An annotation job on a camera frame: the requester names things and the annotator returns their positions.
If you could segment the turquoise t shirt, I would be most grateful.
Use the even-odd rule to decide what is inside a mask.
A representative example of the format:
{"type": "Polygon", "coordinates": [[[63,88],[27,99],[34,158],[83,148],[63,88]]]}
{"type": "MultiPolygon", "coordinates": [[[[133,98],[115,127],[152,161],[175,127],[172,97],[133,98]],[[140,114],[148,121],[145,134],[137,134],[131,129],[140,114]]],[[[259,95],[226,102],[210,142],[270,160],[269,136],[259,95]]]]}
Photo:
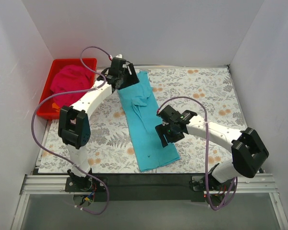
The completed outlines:
{"type": "Polygon", "coordinates": [[[180,159],[174,144],[162,147],[155,130],[162,124],[156,116],[158,104],[153,88],[149,83],[148,73],[137,74],[139,82],[118,91],[122,108],[125,112],[133,149],[141,172],[169,165],[180,159]]]}

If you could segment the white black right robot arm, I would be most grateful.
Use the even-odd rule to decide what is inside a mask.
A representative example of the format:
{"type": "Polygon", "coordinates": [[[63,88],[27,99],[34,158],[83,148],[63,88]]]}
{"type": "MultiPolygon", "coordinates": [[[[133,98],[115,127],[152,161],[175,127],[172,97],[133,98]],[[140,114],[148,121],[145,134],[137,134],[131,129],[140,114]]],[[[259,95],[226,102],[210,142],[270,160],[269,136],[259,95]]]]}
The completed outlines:
{"type": "Polygon", "coordinates": [[[170,105],[157,116],[162,119],[162,124],[155,129],[163,147],[189,134],[205,138],[231,152],[231,160],[218,163],[209,170],[208,177],[203,178],[200,184],[202,187],[207,185],[209,189],[218,190],[235,177],[253,178],[269,157],[267,148],[253,128],[239,130],[208,123],[195,112],[186,110],[180,113],[170,105]]]}

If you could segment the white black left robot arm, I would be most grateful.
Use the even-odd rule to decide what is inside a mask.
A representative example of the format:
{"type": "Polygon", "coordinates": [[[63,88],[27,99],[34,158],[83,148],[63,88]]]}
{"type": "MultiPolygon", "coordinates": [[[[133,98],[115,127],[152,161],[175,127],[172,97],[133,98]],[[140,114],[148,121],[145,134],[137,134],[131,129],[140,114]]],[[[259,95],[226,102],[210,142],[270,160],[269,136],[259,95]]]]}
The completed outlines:
{"type": "Polygon", "coordinates": [[[60,109],[58,135],[66,145],[72,168],[67,171],[71,183],[86,192],[92,188],[93,181],[88,174],[86,144],[91,136],[89,118],[97,107],[115,90],[121,90],[139,83],[134,65],[121,58],[114,57],[109,68],[104,69],[91,87],[78,101],[60,109]]]}

